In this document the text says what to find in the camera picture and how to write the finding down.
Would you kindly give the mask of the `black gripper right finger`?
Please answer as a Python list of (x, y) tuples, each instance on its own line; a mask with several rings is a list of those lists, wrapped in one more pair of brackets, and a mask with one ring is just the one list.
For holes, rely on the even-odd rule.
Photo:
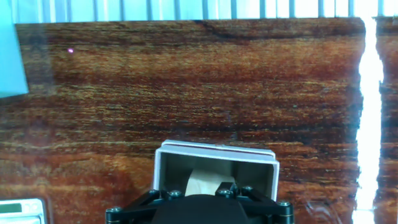
[(294, 207), (290, 202), (276, 202), (250, 185), (238, 187), (233, 182), (222, 182), (216, 189), (215, 196), (236, 204), (238, 212), (227, 209), (234, 215), (244, 215), (249, 219), (260, 218), (261, 223), (294, 224)]

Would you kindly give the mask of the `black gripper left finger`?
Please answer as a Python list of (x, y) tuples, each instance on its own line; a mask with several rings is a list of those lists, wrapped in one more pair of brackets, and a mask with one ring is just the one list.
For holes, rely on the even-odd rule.
[(105, 223), (134, 223), (145, 218), (153, 217), (161, 205), (182, 197), (183, 193), (179, 190), (168, 192), (166, 190), (151, 189), (123, 208), (107, 208), (105, 212)]

